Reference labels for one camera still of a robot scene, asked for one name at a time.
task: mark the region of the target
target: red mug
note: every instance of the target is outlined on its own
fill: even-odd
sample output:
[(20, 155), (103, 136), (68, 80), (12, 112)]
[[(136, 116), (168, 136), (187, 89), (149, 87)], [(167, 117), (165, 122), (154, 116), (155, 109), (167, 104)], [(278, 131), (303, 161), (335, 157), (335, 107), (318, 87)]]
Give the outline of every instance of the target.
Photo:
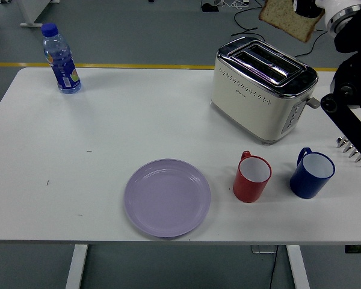
[(263, 158), (242, 153), (233, 185), (235, 196), (246, 203), (259, 199), (271, 177), (271, 167)]

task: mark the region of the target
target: purple plate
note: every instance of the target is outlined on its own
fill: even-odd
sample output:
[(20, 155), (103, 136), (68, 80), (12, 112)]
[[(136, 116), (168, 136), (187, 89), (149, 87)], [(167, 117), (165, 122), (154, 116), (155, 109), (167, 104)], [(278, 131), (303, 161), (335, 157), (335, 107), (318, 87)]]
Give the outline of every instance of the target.
[(156, 237), (176, 237), (202, 223), (210, 207), (206, 178), (179, 160), (145, 164), (130, 178), (125, 209), (131, 222)]

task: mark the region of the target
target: floor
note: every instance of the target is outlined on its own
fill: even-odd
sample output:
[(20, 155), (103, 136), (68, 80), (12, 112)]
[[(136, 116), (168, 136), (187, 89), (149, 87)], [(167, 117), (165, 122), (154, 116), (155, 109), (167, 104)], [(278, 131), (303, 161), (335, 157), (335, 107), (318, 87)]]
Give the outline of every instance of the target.
[[(22, 66), (45, 64), (38, 28), (22, 28), (17, 0), (0, 4), (0, 101)], [(234, 7), (202, 13), (199, 0), (61, 0), (37, 22), (55, 22), (78, 64), (171, 64), (213, 66), (217, 49), (243, 31)], [(258, 4), (251, 0), (250, 7)], [(290, 55), (309, 52), (309, 43), (258, 20), (259, 9), (236, 20)], [(317, 25), (324, 29), (322, 21)], [(300, 60), (337, 68), (350, 55), (337, 53), (324, 35)], [(302, 246), (311, 288), (361, 288), (361, 254), (344, 246)], [(65, 288), (72, 244), (0, 243), (0, 289)], [(294, 288), (286, 247), (257, 255), (237, 244), (173, 245), (117, 243), (90, 246), (82, 287), (91, 288)]]

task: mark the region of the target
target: cream toaster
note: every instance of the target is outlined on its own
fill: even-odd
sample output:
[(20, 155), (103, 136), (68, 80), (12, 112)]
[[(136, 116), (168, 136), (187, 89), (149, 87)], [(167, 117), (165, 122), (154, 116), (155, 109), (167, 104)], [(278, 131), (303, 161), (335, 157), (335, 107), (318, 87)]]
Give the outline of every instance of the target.
[(297, 125), (318, 75), (304, 63), (253, 37), (222, 46), (215, 59), (212, 103), (263, 143)]

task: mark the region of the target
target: mug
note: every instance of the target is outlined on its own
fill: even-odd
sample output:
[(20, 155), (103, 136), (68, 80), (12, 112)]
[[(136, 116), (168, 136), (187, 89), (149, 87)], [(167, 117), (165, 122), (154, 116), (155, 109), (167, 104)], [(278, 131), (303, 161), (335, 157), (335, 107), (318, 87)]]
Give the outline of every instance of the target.
[(298, 155), (297, 168), (290, 179), (290, 188), (303, 199), (316, 196), (327, 181), (335, 174), (332, 160), (320, 152), (303, 148)]
[(241, 161), (233, 184), (235, 196), (246, 203), (259, 199), (271, 177), (271, 167), (261, 157), (251, 155), (249, 151), (242, 153)]

